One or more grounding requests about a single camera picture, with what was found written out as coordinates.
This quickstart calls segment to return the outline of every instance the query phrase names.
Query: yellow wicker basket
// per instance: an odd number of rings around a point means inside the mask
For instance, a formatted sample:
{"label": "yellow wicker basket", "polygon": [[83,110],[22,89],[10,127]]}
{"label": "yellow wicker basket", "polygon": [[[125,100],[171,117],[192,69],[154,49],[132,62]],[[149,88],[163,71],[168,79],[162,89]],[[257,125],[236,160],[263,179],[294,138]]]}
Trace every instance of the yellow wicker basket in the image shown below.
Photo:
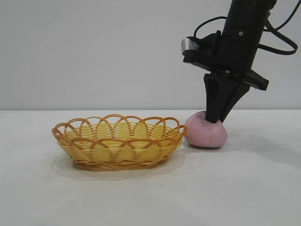
{"label": "yellow wicker basket", "polygon": [[[169,127],[169,122],[176,127]],[[186,129],[172,117],[141,119],[111,114],[103,118],[77,118],[60,123],[52,129],[52,133],[76,166],[104,171],[159,165],[182,144]]]}

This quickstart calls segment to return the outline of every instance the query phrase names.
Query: pink play dough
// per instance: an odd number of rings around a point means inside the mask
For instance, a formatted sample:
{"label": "pink play dough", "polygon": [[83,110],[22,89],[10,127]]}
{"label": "pink play dough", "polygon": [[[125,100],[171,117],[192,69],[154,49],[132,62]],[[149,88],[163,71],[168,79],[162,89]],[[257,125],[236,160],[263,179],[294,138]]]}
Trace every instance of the pink play dough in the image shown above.
{"label": "pink play dough", "polygon": [[227,131],[220,120],[211,123],[206,120],[206,111],[191,116],[185,123],[187,133],[186,141],[197,147],[217,148],[227,141]]}

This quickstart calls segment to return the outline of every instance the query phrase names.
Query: white background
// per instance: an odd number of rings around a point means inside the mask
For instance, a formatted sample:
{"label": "white background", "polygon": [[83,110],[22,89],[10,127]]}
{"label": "white background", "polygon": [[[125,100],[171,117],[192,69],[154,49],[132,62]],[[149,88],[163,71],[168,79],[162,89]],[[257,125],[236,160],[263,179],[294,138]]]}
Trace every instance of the white background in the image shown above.
{"label": "white background", "polygon": [[[0,110],[204,109],[204,70],[184,64],[181,40],[226,16],[230,0],[0,0]],[[284,22],[297,0],[279,0]],[[301,45],[301,13],[281,31]],[[224,21],[204,27],[203,37]],[[272,35],[262,43],[290,49]],[[300,109],[300,51],[259,50],[253,69],[270,80],[237,109]]]}

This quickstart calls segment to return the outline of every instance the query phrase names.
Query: white tabletop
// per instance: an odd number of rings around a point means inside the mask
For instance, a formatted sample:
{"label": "white tabletop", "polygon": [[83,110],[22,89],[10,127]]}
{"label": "white tabletop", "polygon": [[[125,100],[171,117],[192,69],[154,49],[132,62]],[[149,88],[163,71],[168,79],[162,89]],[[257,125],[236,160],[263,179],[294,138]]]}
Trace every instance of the white tabletop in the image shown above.
{"label": "white tabletop", "polygon": [[0,112],[2,226],[300,226],[301,111],[232,111],[219,150],[186,142],[154,169],[75,168],[51,129],[77,117],[197,111]]}

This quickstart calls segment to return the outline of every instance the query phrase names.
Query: cable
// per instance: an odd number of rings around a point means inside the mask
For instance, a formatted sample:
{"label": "cable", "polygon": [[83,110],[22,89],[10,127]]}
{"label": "cable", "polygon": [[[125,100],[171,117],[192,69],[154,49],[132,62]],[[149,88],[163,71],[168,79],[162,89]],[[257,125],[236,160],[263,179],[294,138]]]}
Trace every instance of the cable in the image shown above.
{"label": "cable", "polygon": [[295,13],[297,12],[299,6],[301,5],[301,0],[298,1],[295,9],[293,10],[293,12],[291,13],[291,15],[288,17],[288,19],[283,23],[281,24],[279,27],[275,28],[276,31],[280,30],[281,28],[283,28],[285,25],[288,24],[288,22],[290,22],[290,20],[292,19],[292,17],[295,15]]}
{"label": "cable", "polygon": [[285,43],[289,44],[291,47],[293,47],[294,50],[284,51],[284,50],[272,48],[270,46],[266,46],[266,45],[262,45],[262,44],[259,44],[258,48],[261,48],[263,50],[266,50],[266,51],[269,51],[269,52],[272,52],[272,53],[280,54],[280,55],[292,55],[292,54],[295,54],[297,52],[298,45],[295,42],[293,42],[292,40],[290,40],[288,37],[286,37],[285,35],[283,35],[282,33],[280,33],[279,31],[277,31],[271,25],[271,23],[269,22],[269,20],[267,20],[266,27],[267,27],[267,29],[268,29],[269,32],[271,32],[272,34],[274,34],[276,37],[278,37],[279,39],[281,39]]}
{"label": "cable", "polygon": [[210,20],[205,21],[204,23],[202,23],[200,26],[198,26],[198,27],[196,28],[196,30],[194,31],[193,37],[194,37],[194,38],[197,37],[197,32],[198,32],[198,30],[199,30],[202,26],[204,26],[204,25],[206,25],[206,24],[208,24],[208,23],[210,23],[210,22],[212,22],[212,21],[220,20],[220,19],[225,19],[225,20],[226,20],[227,17],[226,17],[226,16],[218,16],[218,17],[215,17],[215,18],[212,18],[212,19],[210,19]]}

